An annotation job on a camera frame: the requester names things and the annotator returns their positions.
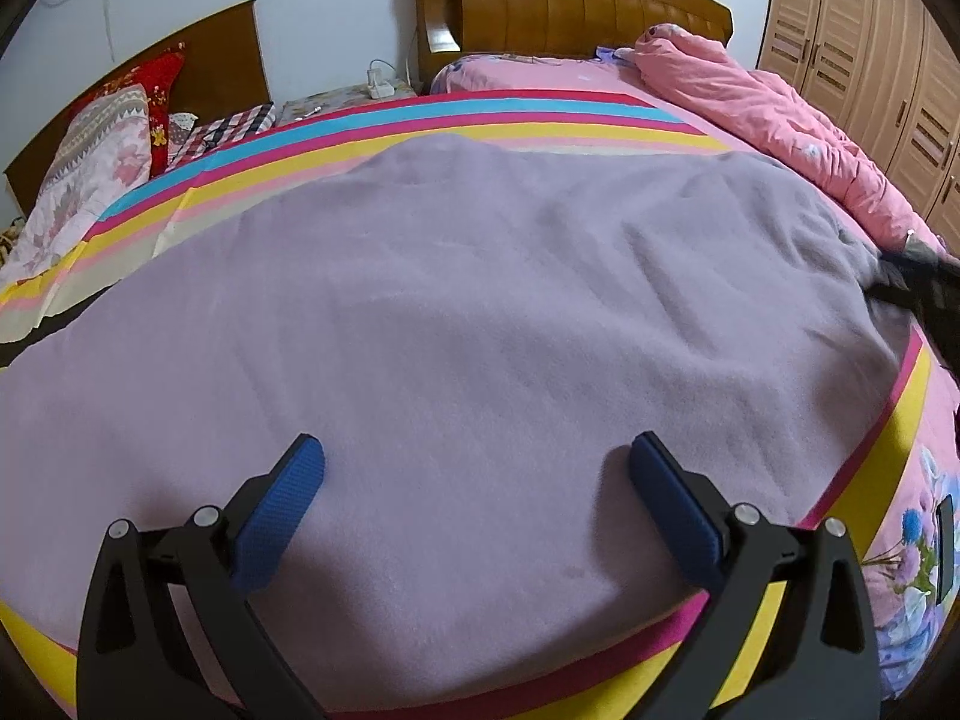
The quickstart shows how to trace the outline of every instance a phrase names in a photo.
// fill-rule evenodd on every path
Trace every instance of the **wooden bed frame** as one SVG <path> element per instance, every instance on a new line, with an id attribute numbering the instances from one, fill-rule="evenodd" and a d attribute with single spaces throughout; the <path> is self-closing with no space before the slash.
<path id="1" fill-rule="evenodd" d="M 160 55 L 168 47 L 183 43 L 186 52 L 184 69 L 170 90 L 171 113 L 188 111 L 199 117 L 197 124 L 208 124 L 254 105 L 268 103 L 270 93 L 263 73 L 253 3 L 254 0 L 249 0 L 234 5 L 168 35 L 111 70 L 71 100 L 27 143 L 6 170 L 24 215 L 29 215 L 37 202 L 40 183 L 70 124 L 69 110 L 74 101 L 117 74 Z"/>
<path id="2" fill-rule="evenodd" d="M 724 45 L 733 35 L 731 12 L 714 0 L 416 0 L 419 76 L 429 86 L 468 53 L 593 57 L 663 22 Z"/>

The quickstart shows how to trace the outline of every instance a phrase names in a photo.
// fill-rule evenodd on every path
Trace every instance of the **wooden cabinet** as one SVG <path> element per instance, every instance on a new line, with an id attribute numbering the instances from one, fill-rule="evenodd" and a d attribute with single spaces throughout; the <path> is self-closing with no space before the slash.
<path id="1" fill-rule="evenodd" d="M 887 177 L 922 217 L 944 185 L 960 134 L 960 62 L 925 14 L 923 52 L 913 101 Z"/>
<path id="2" fill-rule="evenodd" d="M 844 126 L 880 170 L 887 170 L 913 101 L 923 50 L 920 0 L 874 0 L 863 74 Z"/>
<path id="3" fill-rule="evenodd" d="M 860 81 L 874 0 L 820 0 L 803 98 L 843 127 Z"/>
<path id="4" fill-rule="evenodd" d="M 770 0 L 760 60 L 960 253 L 960 61 L 920 0 Z"/>
<path id="5" fill-rule="evenodd" d="M 926 218 L 930 229 L 944 239 L 952 254 L 960 254 L 960 160 L 954 158 L 947 182 Z"/>
<path id="6" fill-rule="evenodd" d="M 808 69 L 819 12 L 820 0 L 770 0 L 767 31 L 757 66 L 800 89 Z"/>

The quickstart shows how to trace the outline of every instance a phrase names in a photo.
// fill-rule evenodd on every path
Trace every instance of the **screw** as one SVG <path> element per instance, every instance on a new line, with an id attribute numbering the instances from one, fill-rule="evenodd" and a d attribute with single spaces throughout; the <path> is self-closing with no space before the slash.
<path id="1" fill-rule="evenodd" d="M 844 534 L 847 532 L 846 525 L 836 517 L 828 517 L 827 521 L 824 522 L 824 528 L 827 528 L 827 533 L 831 536 L 836 536 L 837 538 L 843 538 Z"/>
<path id="2" fill-rule="evenodd" d="M 112 522 L 110 527 L 107 528 L 107 535 L 110 538 L 123 538 L 129 532 L 130 522 L 127 522 L 126 519 L 118 519 L 116 522 Z"/>
<path id="3" fill-rule="evenodd" d="M 194 524 L 199 525 L 200 528 L 208 528 L 218 519 L 220 519 L 220 510 L 215 506 L 205 506 L 197 509 L 197 512 L 193 515 Z"/>
<path id="4" fill-rule="evenodd" d="M 744 525 L 755 525 L 760 522 L 760 510 L 749 503 L 738 503 L 733 508 L 733 516 L 736 517 L 737 522 L 742 522 Z"/>

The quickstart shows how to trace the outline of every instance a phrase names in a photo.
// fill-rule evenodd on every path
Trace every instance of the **floral pillow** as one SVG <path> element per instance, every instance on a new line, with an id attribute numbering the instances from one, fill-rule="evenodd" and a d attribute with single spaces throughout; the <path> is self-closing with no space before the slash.
<path id="1" fill-rule="evenodd" d="M 147 99 L 150 103 L 148 110 L 150 113 L 151 177 L 160 175 L 167 169 L 167 143 L 170 138 L 170 87 L 173 86 L 176 77 L 184 66 L 184 53 L 182 52 L 184 44 L 179 45 L 178 48 L 181 50 L 165 50 L 155 59 L 137 65 L 125 74 L 110 79 L 99 89 L 77 100 L 71 109 L 72 112 L 79 113 L 96 98 L 111 95 L 134 84 L 142 86 L 147 92 Z"/>
<path id="2" fill-rule="evenodd" d="M 0 287 L 54 266 L 114 200 L 147 182 L 148 105 L 137 84 L 96 98 L 70 122 L 37 205 L 0 268 Z"/>

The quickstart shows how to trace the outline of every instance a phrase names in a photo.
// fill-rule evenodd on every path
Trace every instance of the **pillow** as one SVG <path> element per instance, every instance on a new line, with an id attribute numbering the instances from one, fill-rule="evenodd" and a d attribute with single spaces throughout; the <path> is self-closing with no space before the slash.
<path id="1" fill-rule="evenodd" d="M 114 200 L 150 178 L 150 115 L 140 84 L 95 98 L 67 127 L 37 205 L 0 268 L 0 287 L 54 266 Z"/>
<path id="2" fill-rule="evenodd" d="M 235 113 L 225 119 L 204 124 L 190 133 L 186 143 L 170 162 L 167 170 L 185 165 L 197 157 L 210 153 L 225 143 L 236 143 L 250 135 L 270 129 L 277 118 L 277 108 L 273 103 L 263 103 L 243 113 Z"/>
<path id="3" fill-rule="evenodd" d="M 194 124 L 197 123 L 197 116 L 192 113 L 172 113 L 170 114 L 170 124 L 167 127 L 167 165 L 174 161 L 179 150 L 190 137 Z"/>
<path id="4" fill-rule="evenodd" d="M 184 54 L 177 50 L 166 50 L 156 59 L 144 62 L 128 70 L 121 76 L 110 79 L 99 89 L 84 95 L 71 107 L 71 113 L 86 108 L 90 101 L 102 98 L 133 84 L 139 84 L 147 91 L 150 103 L 150 140 L 151 165 L 150 176 L 160 175 L 167 169 L 167 128 L 169 117 L 167 106 L 170 104 L 170 87 L 184 66 Z"/>

